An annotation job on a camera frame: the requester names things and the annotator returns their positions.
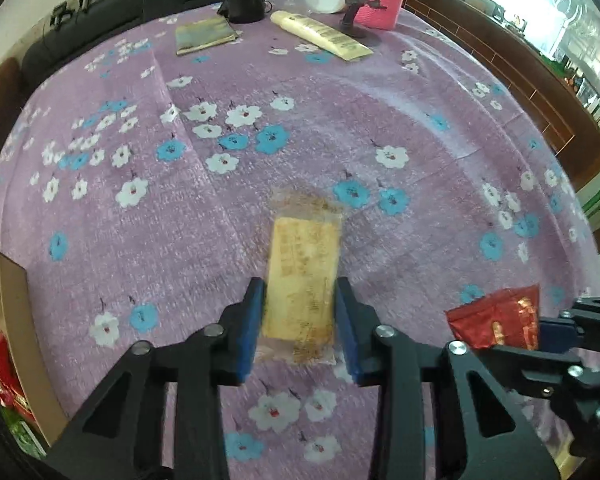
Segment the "black round container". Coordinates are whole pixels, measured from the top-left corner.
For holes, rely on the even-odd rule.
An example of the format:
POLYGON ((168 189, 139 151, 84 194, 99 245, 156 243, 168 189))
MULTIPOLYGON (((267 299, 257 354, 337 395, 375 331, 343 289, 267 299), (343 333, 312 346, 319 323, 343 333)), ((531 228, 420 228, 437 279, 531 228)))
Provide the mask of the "black round container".
POLYGON ((272 11, 268 0, 222 0, 216 14, 232 24, 251 24, 263 21, 272 11))

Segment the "yellow biscuit packet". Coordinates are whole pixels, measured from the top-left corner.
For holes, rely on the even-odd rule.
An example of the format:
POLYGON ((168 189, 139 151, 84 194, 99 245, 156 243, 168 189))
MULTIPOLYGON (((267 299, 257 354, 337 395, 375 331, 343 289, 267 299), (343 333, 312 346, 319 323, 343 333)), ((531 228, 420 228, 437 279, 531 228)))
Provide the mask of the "yellow biscuit packet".
POLYGON ((279 188, 257 358, 292 365, 336 362, 334 289, 350 208, 315 193, 279 188))

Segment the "olive green booklet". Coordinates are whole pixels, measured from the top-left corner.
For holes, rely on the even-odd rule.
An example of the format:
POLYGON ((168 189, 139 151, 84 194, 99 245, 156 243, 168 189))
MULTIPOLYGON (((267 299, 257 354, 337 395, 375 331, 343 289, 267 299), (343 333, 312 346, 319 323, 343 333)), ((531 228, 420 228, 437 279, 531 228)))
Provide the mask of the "olive green booklet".
POLYGON ((178 56, 227 44, 238 37, 236 30, 222 16, 178 26, 175 47, 178 56))

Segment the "dark red foil snack bag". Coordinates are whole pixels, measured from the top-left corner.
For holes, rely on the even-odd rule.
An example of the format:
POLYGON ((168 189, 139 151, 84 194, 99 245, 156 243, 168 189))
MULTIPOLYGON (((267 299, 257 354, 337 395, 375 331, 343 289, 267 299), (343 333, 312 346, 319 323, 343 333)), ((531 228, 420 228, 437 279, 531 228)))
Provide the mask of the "dark red foil snack bag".
POLYGON ((445 312, 456 339, 471 349, 538 350, 540 285, 504 288, 445 312))

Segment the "green snack packet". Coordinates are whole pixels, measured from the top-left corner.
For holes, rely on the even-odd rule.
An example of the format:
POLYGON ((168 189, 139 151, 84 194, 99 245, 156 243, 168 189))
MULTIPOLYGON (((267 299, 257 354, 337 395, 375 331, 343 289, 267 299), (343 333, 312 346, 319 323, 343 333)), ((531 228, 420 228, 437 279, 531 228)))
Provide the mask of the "green snack packet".
POLYGON ((46 457, 44 446, 24 420, 15 419, 8 424, 8 428, 22 452, 37 460, 46 457))

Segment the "shallow cardboard box tray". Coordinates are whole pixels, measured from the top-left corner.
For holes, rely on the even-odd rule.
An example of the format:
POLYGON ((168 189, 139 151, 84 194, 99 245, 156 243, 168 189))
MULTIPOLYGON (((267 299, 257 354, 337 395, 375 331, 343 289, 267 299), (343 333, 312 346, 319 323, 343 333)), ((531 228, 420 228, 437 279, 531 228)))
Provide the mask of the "shallow cardboard box tray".
POLYGON ((48 377, 33 322, 27 272, 0 252, 0 335, 8 343, 14 368, 31 414, 27 417, 44 442, 54 444, 68 418, 48 377))

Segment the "cream long tube package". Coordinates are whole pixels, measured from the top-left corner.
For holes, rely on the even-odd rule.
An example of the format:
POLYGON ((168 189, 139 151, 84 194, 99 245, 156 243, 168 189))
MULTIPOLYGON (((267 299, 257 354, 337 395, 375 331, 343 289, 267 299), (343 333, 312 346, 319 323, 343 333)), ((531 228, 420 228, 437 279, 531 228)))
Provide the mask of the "cream long tube package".
POLYGON ((314 44, 346 62, 373 54, 372 49, 336 28, 301 14, 275 11, 271 14, 270 20, 285 32, 306 40, 309 44, 314 44))

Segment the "red snack packet with logo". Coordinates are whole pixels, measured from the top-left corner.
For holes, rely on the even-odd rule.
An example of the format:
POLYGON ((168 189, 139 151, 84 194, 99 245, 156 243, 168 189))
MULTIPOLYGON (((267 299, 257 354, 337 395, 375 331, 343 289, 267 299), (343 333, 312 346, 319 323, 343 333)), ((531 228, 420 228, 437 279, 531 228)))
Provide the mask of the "red snack packet with logo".
POLYGON ((12 362, 8 340, 0 333, 0 404, 10 408, 30 422, 34 416, 12 362))

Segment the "purple floral tablecloth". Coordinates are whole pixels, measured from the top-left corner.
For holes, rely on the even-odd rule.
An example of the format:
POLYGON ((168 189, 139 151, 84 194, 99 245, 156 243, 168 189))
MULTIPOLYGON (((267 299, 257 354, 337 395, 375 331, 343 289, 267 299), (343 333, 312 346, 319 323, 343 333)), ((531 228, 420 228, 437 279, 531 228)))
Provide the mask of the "purple floral tablecloth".
POLYGON ((600 297, 576 190, 514 97, 416 15, 343 61, 273 24, 178 56, 212 6, 49 76, 0 153, 0 252, 27 272, 68 422, 0 478, 557 479, 572 433, 503 386, 445 312, 540 285, 600 297), (350 208, 337 278, 375 309, 377 386, 343 359, 254 357, 220 385, 220 317, 268 276, 279 188, 350 208))

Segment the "wooden cabinet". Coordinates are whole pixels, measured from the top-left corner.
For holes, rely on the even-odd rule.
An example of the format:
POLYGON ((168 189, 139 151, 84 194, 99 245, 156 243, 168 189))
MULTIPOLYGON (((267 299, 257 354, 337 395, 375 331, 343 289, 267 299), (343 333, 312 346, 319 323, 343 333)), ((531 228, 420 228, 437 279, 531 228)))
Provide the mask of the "wooden cabinet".
POLYGON ((403 0, 504 84, 542 132, 577 190, 600 173, 600 127, 539 53, 462 0, 403 0))

